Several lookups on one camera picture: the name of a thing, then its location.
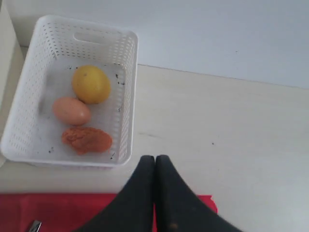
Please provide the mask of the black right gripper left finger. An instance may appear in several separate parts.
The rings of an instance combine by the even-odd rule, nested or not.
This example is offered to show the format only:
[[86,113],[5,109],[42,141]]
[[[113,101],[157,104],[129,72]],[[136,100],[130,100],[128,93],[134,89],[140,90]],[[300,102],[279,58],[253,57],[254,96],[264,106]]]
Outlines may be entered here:
[[123,189],[77,232],[151,232],[153,227],[153,156],[142,156]]

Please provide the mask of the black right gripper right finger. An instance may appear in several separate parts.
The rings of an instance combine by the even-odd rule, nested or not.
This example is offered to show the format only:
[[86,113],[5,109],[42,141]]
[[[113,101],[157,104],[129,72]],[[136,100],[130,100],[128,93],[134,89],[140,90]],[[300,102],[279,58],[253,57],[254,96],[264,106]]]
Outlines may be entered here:
[[155,160],[155,211],[159,232],[239,232],[188,187],[170,158]]

